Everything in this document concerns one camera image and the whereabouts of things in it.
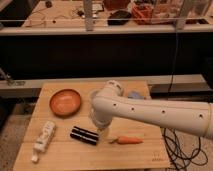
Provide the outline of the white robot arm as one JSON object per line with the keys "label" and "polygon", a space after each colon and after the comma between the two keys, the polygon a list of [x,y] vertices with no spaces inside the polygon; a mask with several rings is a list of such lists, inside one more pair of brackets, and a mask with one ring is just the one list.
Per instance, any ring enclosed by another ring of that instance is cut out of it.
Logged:
{"label": "white robot arm", "polygon": [[91,98],[91,119],[97,128],[119,117],[213,140],[213,103],[133,99],[123,92],[119,82],[110,80]]}

